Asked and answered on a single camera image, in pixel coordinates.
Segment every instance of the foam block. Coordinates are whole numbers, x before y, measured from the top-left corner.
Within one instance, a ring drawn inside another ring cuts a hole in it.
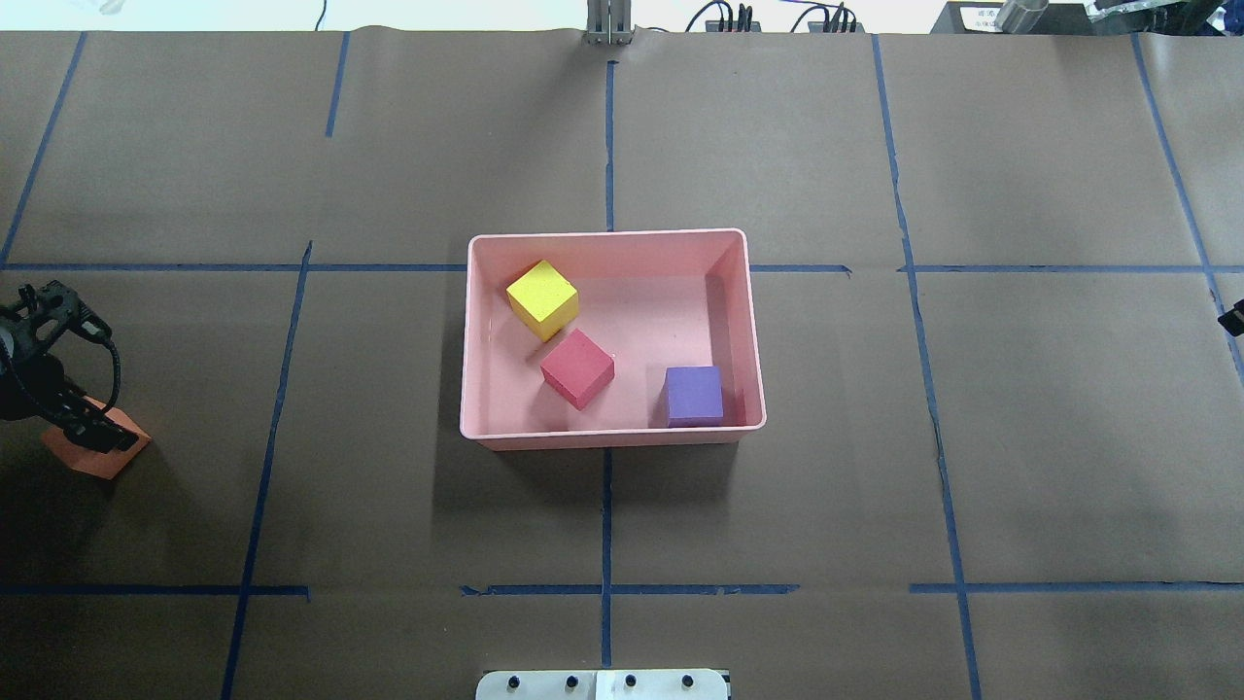
[[[540,372],[562,399],[582,412],[613,382],[613,358],[575,328],[545,357]]]
[[[668,428],[720,426],[725,420],[717,368],[669,368],[664,394]]]
[[[544,342],[578,315],[578,290],[549,260],[536,262],[505,293],[514,312]]]
[[[98,409],[103,408],[103,404],[91,399],[90,397],[87,397],[87,402],[95,404]],[[104,455],[73,445],[67,438],[65,438],[65,431],[58,428],[52,428],[44,433],[44,445],[47,446],[47,449],[52,451],[52,455],[56,455],[56,459],[63,463],[66,467],[77,472],[85,472],[91,476],[111,480],[116,477],[136,456],[138,456],[138,454],[143,451],[143,448],[147,448],[147,445],[151,444],[152,438],[143,433],[143,429],[134,425],[134,421],[129,420],[129,417],[127,417],[121,409],[112,409],[106,415],[121,428],[137,435],[138,443],[134,443],[129,450],[126,450],[124,453],[113,450],[112,453]]]

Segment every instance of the yellow cube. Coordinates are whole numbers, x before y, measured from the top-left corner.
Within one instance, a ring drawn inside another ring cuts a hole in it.
[[[542,342],[578,315],[578,290],[549,260],[540,260],[505,288],[510,307]]]

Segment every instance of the purple cube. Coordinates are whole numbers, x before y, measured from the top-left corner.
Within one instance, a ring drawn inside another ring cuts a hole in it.
[[[717,368],[666,371],[666,425],[668,428],[720,426],[722,372]]]

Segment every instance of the white mounting plate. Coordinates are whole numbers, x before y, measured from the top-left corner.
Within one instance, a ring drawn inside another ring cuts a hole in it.
[[[634,685],[627,685],[627,676]],[[683,685],[683,676],[693,684]],[[566,679],[575,676],[570,688]],[[510,679],[519,680],[510,688]],[[475,686],[475,700],[729,700],[728,675],[713,669],[610,669],[491,671]]]

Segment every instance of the label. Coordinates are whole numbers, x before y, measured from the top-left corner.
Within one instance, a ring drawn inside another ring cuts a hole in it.
[[[968,31],[989,31],[1001,34],[998,29],[998,7],[959,7],[963,29]]]

